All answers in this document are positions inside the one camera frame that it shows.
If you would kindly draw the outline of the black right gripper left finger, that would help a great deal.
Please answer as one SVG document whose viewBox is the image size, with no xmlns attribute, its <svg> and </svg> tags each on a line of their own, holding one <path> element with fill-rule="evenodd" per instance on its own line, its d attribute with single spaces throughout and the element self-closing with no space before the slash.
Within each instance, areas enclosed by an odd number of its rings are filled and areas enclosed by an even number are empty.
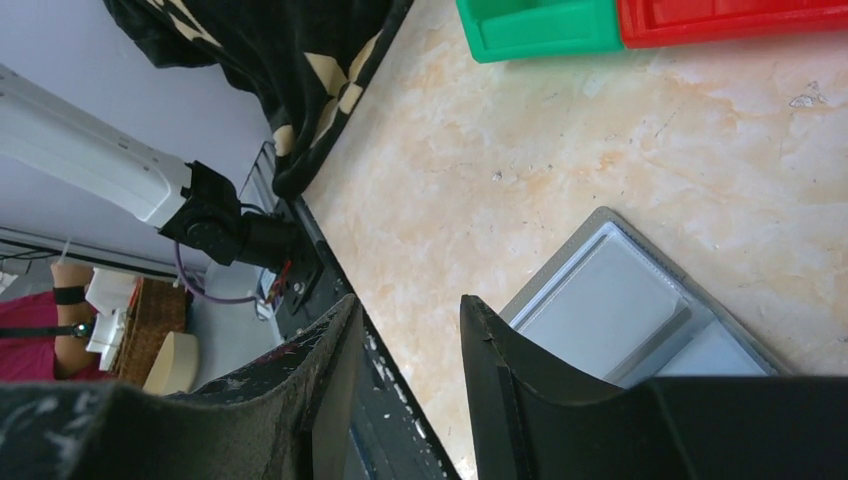
<svg viewBox="0 0 848 480">
<path fill-rule="evenodd" d="M 339 479 L 363 309 L 347 295 L 292 340 L 191 393 L 117 381 L 5 385 L 5 479 Z"/>
</svg>

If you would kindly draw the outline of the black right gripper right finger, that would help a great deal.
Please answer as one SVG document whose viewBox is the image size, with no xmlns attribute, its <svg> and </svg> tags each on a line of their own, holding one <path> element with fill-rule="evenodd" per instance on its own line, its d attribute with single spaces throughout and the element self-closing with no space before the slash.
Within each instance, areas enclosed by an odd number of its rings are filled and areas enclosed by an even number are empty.
<svg viewBox="0 0 848 480">
<path fill-rule="evenodd" d="M 482 479 L 843 479 L 843 377 L 654 377 L 623 389 L 460 302 Z"/>
</svg>

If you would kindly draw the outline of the grey leather card holder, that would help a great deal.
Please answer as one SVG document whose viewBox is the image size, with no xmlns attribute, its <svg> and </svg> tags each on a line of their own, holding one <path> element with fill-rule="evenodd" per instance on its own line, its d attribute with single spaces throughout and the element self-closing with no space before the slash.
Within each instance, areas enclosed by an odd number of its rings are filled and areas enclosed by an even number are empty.
<svg viewBox="0 0 848 480">
<path fill-rule="evenodd" d="M 500 315 L 564 362 L 623 388 L 653 376 L 791 372 L 608 207 L 596 208 Z"/>
</svg>

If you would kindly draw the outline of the grey credit card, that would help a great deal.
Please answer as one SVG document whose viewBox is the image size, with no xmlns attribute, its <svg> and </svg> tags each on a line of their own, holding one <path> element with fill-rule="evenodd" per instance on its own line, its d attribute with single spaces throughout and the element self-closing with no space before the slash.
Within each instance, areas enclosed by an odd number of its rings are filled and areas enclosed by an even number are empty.
<svg viewBox="0 0 848 480">
<path fill-rule="evenodd" d="M 567 364 L 622 385 L 651 351 L 649 341 L 688 307 L 674 281 L 607 222 L 510 325 Z"/>
</svg>

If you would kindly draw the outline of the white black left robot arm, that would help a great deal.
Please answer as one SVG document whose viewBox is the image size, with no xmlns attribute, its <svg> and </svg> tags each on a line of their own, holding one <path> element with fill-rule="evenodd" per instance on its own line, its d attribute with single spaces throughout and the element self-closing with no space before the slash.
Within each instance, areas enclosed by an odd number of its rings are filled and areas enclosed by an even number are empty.
<svg viewBox="0 0 848 480">
<path fill-rule="evenodd" d="M 152 148 L 1 68 L 1 151 L 129 212 L 221 265 L 280 270 L 304 253 L 295 223 L 246 212 L 233 183 Z"/>
</svg>

